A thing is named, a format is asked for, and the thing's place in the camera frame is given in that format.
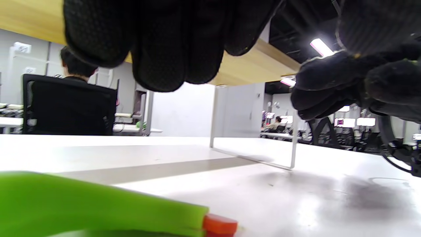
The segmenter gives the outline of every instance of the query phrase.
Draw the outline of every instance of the gloved hand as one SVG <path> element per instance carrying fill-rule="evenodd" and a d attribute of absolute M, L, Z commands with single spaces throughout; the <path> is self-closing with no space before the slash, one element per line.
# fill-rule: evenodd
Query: gloved hand
<path fill-rule="evenodd" d="M 356 103 L 379 115 L 421 123 L 421 43 L 355 58 L 341 51 L 304 63 L 291 102 L 304 120 Z"/>
<path fill-rule="evenodd" d="M 352 55 L 367 56 L 421 33 L 419 0 L 342 0 L 337 38 Z"/>
<path fill-rule="evenodd" d="M 144 88 L 207 83 L 224 49 L 248 52 L 283 0 L 64 0 L 67 44 L 80 59 L 116 67 L 131 52 Z"/>

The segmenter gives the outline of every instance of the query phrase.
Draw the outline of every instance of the black office chair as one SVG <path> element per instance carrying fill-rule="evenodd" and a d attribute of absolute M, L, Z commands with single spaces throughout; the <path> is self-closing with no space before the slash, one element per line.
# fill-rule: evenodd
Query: black office chair
<path fill-rule="evenodd" d="M 308 121 L 312 132 L 312 144 L 341 149 L 335 129 L 329 118 L 312 119 Z"/>
<path fill-rule="evenodd" d="M 112 135 L 117 90 L 24 74 L 23 134 Z"/>

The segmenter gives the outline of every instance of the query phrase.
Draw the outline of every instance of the green foam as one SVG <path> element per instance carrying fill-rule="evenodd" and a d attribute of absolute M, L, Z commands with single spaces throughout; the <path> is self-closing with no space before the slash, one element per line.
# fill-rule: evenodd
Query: green foam
<path fill-rule="evenodd" d="M 207 207 L 32 172 L 0 172 L 0 236 L 142 230 L 202 237 Z"/>

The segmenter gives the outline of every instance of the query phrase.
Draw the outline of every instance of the desk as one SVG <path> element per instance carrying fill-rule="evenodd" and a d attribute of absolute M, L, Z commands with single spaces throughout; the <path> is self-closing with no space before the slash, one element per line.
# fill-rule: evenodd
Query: desk
<path fill-rule="evenodd" d="M 5 118 L 0 117 L 0 127 L 4 128 L 3 133 L 9 134 L 10 128 L 16 128 L 22 126 L 22 118 Z"/>
<path fill-rule="evenodd" d="M 32 137 L 0 135 L 0 170 L 53 172 L 209 206 L 238 220 L 241 237 L 418 237 L 421 231 L 421 179 L 376 155 L 297 144 L 296 167 L 286 171 L 210 150 L 208 138 Z M 276 154 L 280 162 L 289 160 L 282 153 L 292 146 L 259 138 L 215 142 L 243 155 Z M 23 145 L 30 149 L 17 155 Z"/>
<path fill-rule="evenodd" d="M 0 127 L 4 127 L 4 134 L 10 133 L 10 128 L 22 126 L 23 118 L 5 118 L 0 117 Z M 139 132 L 139 128 L 132 124 L 114 124 L 113 132 Z M 151 129 L 151 132 L 163 132 L 159 129 Z"/>
<path fill-rule="evenodd" d="M 268 137 L 280 137 L 281 140 L 283 139 L 292 139 L 293 136 L 287 133 L 275 133 L 275 132 L 261 132 L 260 137 L 268 136 Z"/>

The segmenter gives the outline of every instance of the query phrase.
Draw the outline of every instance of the ceiling pipe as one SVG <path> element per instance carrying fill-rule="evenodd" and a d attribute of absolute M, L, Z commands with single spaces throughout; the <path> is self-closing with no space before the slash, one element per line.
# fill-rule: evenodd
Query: ceiling pipe
<path fill-rule="evenodd" d="M 306 33 L 305 28 L 303 26 L 301 26 L 295 19 L 294 17 L 289 14 L 287 11 L 282 11 L 281 15 L 283 16 L 283 18 L 288 22 L 288 24 L 290 26 L 292 26 L 292 28 L 294 28 L 298 33 L 304 35 Z"/>
<path fill-rule="evenodd" d="M 301 14 L 303 19 L 313 30 L 317 29 L 316 17 L 308 10 L 307 6 L 303 4 L 301 0 L 290 0 L 289 3 L 294 6 L 294 8 Z"/>

